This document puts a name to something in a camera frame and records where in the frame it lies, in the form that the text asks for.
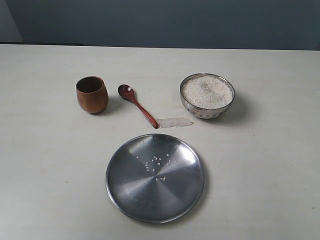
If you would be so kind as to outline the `dark red wooden spoon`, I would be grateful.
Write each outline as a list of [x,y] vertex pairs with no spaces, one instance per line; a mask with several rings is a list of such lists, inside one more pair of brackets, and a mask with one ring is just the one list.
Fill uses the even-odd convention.
[[125,100],[133,103],[138,107],[138,109],[141,111],[141,113],[145,116],[145,118],[148,120],[148,122],[152,125],[153,128],[158,129],[160,126],[157,122],[157,120],[144,108],[142,107],[135,96],[135,91],[132,87],[130,87],[127,84],[121,84],[118,89],[118,94]]

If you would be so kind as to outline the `steel bowl of rice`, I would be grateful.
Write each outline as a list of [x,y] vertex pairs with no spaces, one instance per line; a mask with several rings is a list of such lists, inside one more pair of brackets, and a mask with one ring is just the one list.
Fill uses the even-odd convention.
[[225,113],[236,92],[225,78],[211,73],[196,73],[186,77],[179,86],[181,103],[194,117],[208,120]]

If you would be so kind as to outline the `clear tape strip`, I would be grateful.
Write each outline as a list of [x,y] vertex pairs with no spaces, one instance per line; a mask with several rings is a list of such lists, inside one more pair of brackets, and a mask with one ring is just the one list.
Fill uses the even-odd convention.
[[159,118],[157,120],[161,128],[182,128],[192,126],[193,121],[185,117]]

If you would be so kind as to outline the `round steel plate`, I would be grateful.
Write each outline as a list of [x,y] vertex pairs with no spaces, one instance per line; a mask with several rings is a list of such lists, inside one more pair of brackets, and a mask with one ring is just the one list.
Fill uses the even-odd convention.
[[174,221],[197,203],[205,185],[199,155],[184,141],[150,133],[130,139],[110,158],[105,174],[112,203],[131,219]]

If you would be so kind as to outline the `brown wooden cup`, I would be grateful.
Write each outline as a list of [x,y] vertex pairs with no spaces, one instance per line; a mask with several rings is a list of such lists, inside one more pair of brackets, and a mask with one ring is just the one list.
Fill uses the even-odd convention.
[[97,76],[87,76],[76,83],[79,106],[89,114],[103,112],[109,103],[109,95],[104,81]]

